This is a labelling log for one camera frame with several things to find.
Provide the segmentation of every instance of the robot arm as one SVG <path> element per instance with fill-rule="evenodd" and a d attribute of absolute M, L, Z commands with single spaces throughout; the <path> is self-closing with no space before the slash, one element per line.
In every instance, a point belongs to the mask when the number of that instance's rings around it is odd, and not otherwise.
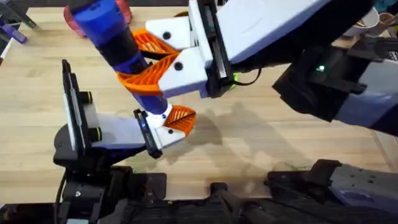
<path fill-rule="evenodd" d="M 132 35 L 113 0 L 77 1 L 70 8 L 146 110 L 135 112 L 142 133 L 138 144 L 144 139 L 150 155 L 158 158 L 189 135 L 196 116 L 167 98 L 192 91 L 202 98 L 221 97 L 236 84 L 234 72 L 283 63 L 292 64 L 274 89 L 294 110 L 398 134 L 380 124 L 397 103 L 396 63 L 363 49 L 331 46 L 372 6 L 373 0 L 233 0 L 217 11 L 212 0 L 190 0 L 188 16 L 147 21 Z M 339 19 L 331 20 L 336 12 Z M 159 61 L 148 65 L 143 56 Z M 374 79 L 381 67 L 388 87 Z M 119 135 L 112 124 L 107 133 Z"/>

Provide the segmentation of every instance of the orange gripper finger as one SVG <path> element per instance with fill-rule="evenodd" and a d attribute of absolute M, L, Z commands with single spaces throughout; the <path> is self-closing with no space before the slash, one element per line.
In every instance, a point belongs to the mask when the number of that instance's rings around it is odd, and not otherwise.
<path fill-rule="evenodd" d="M 164 123 L 165 127 L 183 131 L 188 136 L 195 124 L 197 114 L 184 106 L 174 106 Z"/>
<path fill-rule="evenodd" d="M 164 55 L 176 54 L 178 52 L 178 50 L 174 50 L 171 46 L 150 34 L 145 28 L 134 31 L 132 35 L 141 51 Z"/>
<path fill-rule="evenodd" d="M 158 82 L 178 55 L 179 53 L 169 55 L 140 74 L 117 72 L 118 79 L 131 93 L 145 96 L 161 96 L 163 93 L 159 88 Z"/>

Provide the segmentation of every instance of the pink object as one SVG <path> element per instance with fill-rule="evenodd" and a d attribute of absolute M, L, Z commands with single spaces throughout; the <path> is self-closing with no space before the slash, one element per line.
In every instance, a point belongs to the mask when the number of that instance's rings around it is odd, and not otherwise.
<path fill-rule="evenodd" d="M 126 21 L 127 24 L 130 24 L 132 20 L 132 14 L 130 11 L 129 4 L 126 2 L 126 0 L 115 0 L 116 4 L 118 4 L 120 11 L 122 12 L 124 16 L 124 20 Z M 74 30 L 80 37 L 86 37 L 85 32 L 80 28 L 80 26 L 75 22 L 73 19 L 72 13 L 69 10 L 69 6 L 66 6 L 63 10 L 63 17 L 65 18 L 65 21 L 69 25 L 69 27 Z"/>

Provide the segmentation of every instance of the wooden surface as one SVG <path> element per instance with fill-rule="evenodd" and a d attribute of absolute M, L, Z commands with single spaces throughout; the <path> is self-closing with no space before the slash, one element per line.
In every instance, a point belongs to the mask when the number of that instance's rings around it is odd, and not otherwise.
<path fill-rule="evenodd" d="M 132 8 L 132 28 L 183 10 Z M 29 42 L 14 42 L 0 67 L 0 203 L 55 200 L 63 169 L 52 162 L 53 137 L 66 122 L 61 59 L 71 63 L 80 88 L 93 92 L 100 113 L 132 116 L 139 107 L 92 44 L 69 29 L 62 11 L 29 9 L 41 30 L 22 26 Z M 375 132 L 298 114 L 281 101 L 271 85 L 286 68 L 264 69 L 255 85 L 217 100 L 200 100 L 198 93 L 172 98 L 197 111 L 193 133 L 157 161 L 142 153 L 121 164 L 166 172 L 168 198 L 203 198 L 214 181 L 240 195 L 267 195 L 267 172 L 309 169 L 319 158 L 390 171 Z M 254 73 L 241 78 L 252 80 Z"/>

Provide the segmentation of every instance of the black cable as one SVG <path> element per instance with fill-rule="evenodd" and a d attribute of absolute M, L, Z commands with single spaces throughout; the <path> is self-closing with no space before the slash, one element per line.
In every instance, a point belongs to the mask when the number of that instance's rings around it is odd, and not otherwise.
<path fill-rule="evenodd" d="M 54 224 L 58 224 L 58 210 L 59 210 L 59 205 L 60 205 L 60 200 L 61 200 L 61 194 L 63 190 L 63 186 L 65 185 L 65 182 L 67 180 L 67 171 L 63 173 L 60 186 L 58 188 L 57 192 L 57 198 L 55 199 L 55 204 L 54 204 Z"/>
<path fill-rule="evenodd" d="M 252 82 L 249 82 L 249 83 L 241 83 L 241 82 L 239 82 L 239 81 L 234 80 L 233 83 L 234 83 L 234 85 L 237 85 L 237 86 L 249 86 L 249 85 L 252 85 L 252 84 L 254 84 L 254 83 L 260 78 L 261 72 L 262 72 L 262 68 L 259 69 L 259 73 L 257 74 L 256 79 L 253 80 Z"/>
<path fill-rule="evenodd" d="M 129 219 L 128 222 L 131 223 L 133 221 L 133 219 L 135 219 L 137 217 L 137 215 L 139 214 L 139 212 L 143 211 L 143 210 L 152 210 L 152 209 L 180 209 L 182 207 L 185 206 L 189 206 L 189 205 L 193 205 L 196 207 L 203 207 L 205 206 L 208 202 L 210 201 L 210 197 L 207 197 L 203 200 L 176 200 L 176 201 L 172 201 L 172 204 L 167 204 L 167 205 L 159 205 L 159 206 L 150 206 L 150 205 L 137 205 L 137 206 L 133 206 L 135 207 L 135 210 L 133 212 L 131 212 L 131 214 L 129 215 Z"/>
<path fill-rule="evenodd" d="M 318 215 L 318 214 L 312 213 L 312 212 L 310 212 L 308 210 L 304 210 L 304 209 L 298 208 L 298 207 L 293 206 L 293 205 L 289 205 L 289 204 L 284 203 L 284 202 L 280 202 L 280 201 L 277 201 L 277 200 L 274 200 L 274 199 L 271 199 L 271 198 L 263 198 L 263 200 L 266 200 L 266 201 L 269 201 L 269 202 L 272 202 L 272 203 L 276 203 L 276 204 L 281 205 L 283 207 L 291 208 L 293 210 L 296 210 L 298 212 L 304 213 L 304 214 L 306 214 L 308 216 L 311 216 L 311 217 L 315 217 L 315 218 L 317 218 L 319 220 L 322 220 L 324 222 L 327 222 L 327 223 L 341 224 L 340 222 L 336 222 L 334 220 L 331 220 L 331 219 L 329 219 L 327 217 L 324 217 L 323 215 Z"/>

